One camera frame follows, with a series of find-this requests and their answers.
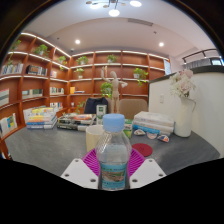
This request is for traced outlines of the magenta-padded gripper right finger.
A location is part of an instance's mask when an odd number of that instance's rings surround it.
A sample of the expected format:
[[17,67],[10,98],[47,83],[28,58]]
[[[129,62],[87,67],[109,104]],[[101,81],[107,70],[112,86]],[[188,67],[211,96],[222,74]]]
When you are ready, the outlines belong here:
[[137,150],[132,150],[128,162],[128,179],[131,189],[143,187],[165,176],[166,174],[154,159],[145,159]]

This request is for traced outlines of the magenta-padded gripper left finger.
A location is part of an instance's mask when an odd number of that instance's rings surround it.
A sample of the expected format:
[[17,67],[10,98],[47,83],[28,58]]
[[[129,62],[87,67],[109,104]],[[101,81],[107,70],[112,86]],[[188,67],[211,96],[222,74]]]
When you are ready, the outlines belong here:
[[73,159],[61,177],[78,186],[97,189],[99,175],[100,165],[96,152],[92,149],[82,159]]

